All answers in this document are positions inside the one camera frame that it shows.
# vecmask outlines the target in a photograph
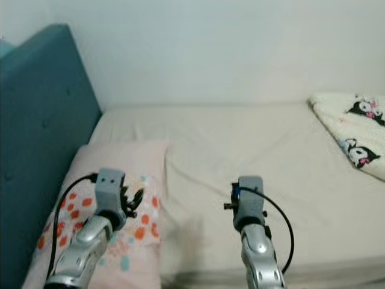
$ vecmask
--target pillow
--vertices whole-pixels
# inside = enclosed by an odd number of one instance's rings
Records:
[[[89,288],[160,288],[158,232],[159,207],[165,193],[164,156],[167,141],[90,144],[80,148],[63,182],[61,194],[76,179],[106,167],[125,172],[126,195],[144,188],[136,219],[114,233],[108,248],[95,268]],[[80,182],[69,192],[61,206],[55,261],[69,245],[72,236],[96,209],[94,184]],[[42,288],[52,247],[55,208],[46,222],[23,288]]]

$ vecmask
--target white bed sheet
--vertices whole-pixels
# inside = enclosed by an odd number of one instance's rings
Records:
[[[103,115],[90,142],[156,138],[171,141],[161,249],[167,288],[246,288],[240,237],[223,210],[240,175],[262,176],[265,193],[292,222],[289,284],[328,288],[385,277],[385,183],[351,167],[306,104],[120,108]],[[289,234],[267,208],[283,264]]]

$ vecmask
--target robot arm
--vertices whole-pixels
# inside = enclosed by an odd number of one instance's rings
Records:
[[[96,263],[106,251],[113,232],[122,229],[128,217],[136,217],[135,210],[142,201],[143,190],[140,190],[133,201],[128,202],[124,179],[125,174],[119,170],[100,170],[95,185],[95,215],[60,255],[45,289],[88,288]]]
[[[242,260],[246,266],[249,289],[285,289],[283,274],[278,268],[276,253],[271,242],[271,233],[265,225],[263,198],[242,188],[256,190],[263,194],[262,178],[241,176],[233,184],[231,204],[224,209],[232,209],[233,224],[241,233]]]

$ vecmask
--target black cable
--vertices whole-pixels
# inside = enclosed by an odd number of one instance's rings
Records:
[[[49,267],[48,267],[48,272],[47,272],[47,279],[49,277],[49,275],[51,274],[51,271],[54,267],[54,263],[55,263],[55,254],[56,254],[56,242],[57,242],[57,231],[58,231],[58,219],[59,219],[59,213],[60,213],[60,207],[61,207],[61,204],[64,202],[64,200],[66,199],[66,196],[68,195],[69,191],[74,187],[76,186],[77,184],[79,184],[81,181],[85,180],[85,179],[89,179],[91,182],[96,182],[96,179],[97,179],[97,173],[91,173],[87,176],[83,176],[79,179],[77,179],[75,182],[73,182],[72,184],[69,185],[69,187],[66,188],[66,190],[64,191],[64,193],[61,195],[60,197],[60,200],[58,202],[58,205],[56,207],[56,212],[55,212],[55,218],[54,218],[54,228],[53,228],[53,231],[52,231],[52,248],[51,248],[51,258],[49,260]]]
[[[250,193],[254,193],[254,194],[264,198],[271,205],[273,205],[277,209],[277,211],[282,215],[282,217],[284,218],[284,220],[288,226],[289,232],[290,232],[290,253],[289,253],[288,260],[286,261],[286,264],[285,264],[285,266],[283,266],[283,269],[282,269],[282,274],[284,274],[285,271],[289,268],[291,260],[293,258],[293,254],[294,254],[294,233],[293,233],[293,229],[291,227],[289,218],[286,216],[285,212],[268,196],[265,196],[264,194],[259,193],[257,190],[253,190],[253,189],[247,188],[247,187],[240,187],[239,190],[240,191],[249,191]]]

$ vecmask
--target teal headboard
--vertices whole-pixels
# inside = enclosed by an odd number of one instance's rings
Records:
[[[72,158],[100,109],[67,25],[0,62],[1,288],[19,288]]]

